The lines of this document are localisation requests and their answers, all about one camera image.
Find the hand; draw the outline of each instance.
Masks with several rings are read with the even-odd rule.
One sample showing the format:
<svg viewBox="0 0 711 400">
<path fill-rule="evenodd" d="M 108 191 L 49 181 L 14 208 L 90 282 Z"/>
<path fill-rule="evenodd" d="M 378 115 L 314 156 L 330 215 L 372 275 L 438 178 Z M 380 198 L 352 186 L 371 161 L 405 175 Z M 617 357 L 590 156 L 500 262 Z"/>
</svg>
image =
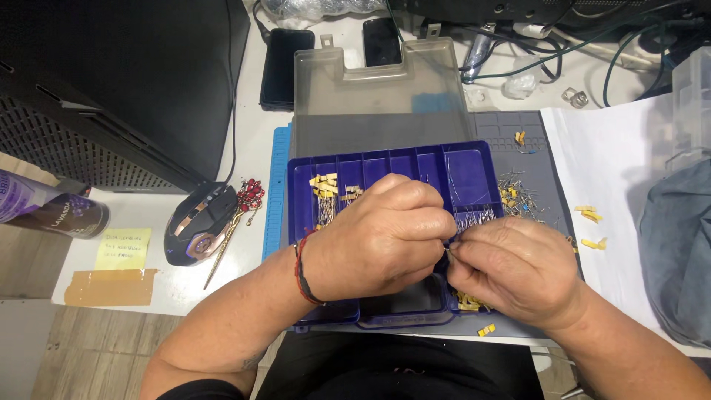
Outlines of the hand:
<svg viewBox="0 0 711 400">
<path fill-rule="evenodd" d="M 504 218 L 474 226 L 450 245 L 447 278 L 457 290 L 544 330 L 580 319 L 590 290 L 571 245 L 555 229 Z"/>
<path fill-rule="evenodd" d="M 304 277 L 320 300 L 385 295 L 426 278 L 456 234 L 437 190 L 403 175 L 372 185 L 304 245 Z"/>
</svg>

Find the brown tape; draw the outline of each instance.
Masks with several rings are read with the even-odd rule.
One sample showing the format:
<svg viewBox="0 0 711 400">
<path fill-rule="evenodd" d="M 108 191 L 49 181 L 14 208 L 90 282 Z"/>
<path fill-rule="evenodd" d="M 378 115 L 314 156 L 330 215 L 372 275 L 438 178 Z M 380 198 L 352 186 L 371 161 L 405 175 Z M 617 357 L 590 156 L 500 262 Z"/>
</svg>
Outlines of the brown tape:
<svg viewBox="0 0 711 400">
<path fill-rule="evenodd" d="M 157 269 L 77 271 L 64 292 L 66 305 L 150 305 Z"/>
</svg>

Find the tattoo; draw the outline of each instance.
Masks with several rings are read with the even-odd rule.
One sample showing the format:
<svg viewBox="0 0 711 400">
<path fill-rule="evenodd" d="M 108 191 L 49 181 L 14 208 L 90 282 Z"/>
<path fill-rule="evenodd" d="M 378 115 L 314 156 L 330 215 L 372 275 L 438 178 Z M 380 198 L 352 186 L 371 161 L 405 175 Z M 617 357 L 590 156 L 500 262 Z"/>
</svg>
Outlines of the tattoo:
<svg viewBox="0 0 711 400">
<path fill-rule="evenodd" d="M 254 357 L 246 359 L 242 363 L 242 370 L 243 371 L 253 371 L 257 369 L 257 365 L 259 365 L 260 361 L 262 361 L 262 358 L 264 357 L 264 354 L 267 353 L 267 350 L 264 349 L 261 352 L 257 353 L 254 355 Z"/>
</svg>

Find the red string bracelet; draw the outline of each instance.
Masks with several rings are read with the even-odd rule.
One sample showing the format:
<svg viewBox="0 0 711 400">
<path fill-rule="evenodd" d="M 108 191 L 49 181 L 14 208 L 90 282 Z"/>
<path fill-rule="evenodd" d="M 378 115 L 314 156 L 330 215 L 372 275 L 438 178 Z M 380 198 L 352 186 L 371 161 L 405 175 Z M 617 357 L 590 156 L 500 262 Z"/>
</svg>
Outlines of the red string bracelet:
<svg viewBox="0 0 711 400">
<path fill-rule="evenodd" d="M 299 292 L 306 300 L 311 304 L 315 305 L 326 305 L 326 302 L 319 300 L 313 293 L 311 293 L 311 288 L 309 283 L 304 277 L 304 265 L 301 262 L 301 252 L 304 250 L 304 245 L 306 245 L 306 240 L 315 231 L 309 231 L 306 236 L 301 240 L 301 243 L 294 243 L 294 252 L 296 253 L 296 264 L 294 265 L 294 276 L 296 277 L 296 285 L 299 287 Z"/>
</svg>

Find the white paper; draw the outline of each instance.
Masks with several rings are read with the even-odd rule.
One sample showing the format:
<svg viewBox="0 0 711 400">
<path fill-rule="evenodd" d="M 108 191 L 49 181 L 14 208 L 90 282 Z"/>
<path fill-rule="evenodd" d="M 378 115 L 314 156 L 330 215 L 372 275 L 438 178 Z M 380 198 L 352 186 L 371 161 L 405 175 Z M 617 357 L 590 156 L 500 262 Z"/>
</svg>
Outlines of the white paper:
<svg viewBox="0 0 711 400">
<path fill-rule="evenodd" d="M 649 189 L 665 176 L 672 95 L 605 108 L 541 110 L 578 241 L 584 279 L 636 321 L 659 327 L 647 300 L 637 225 Z M 574 211 L 597 207 L 599 225 Z M 580 244 L 607 237 L 607 249 Z"/>
</svg>

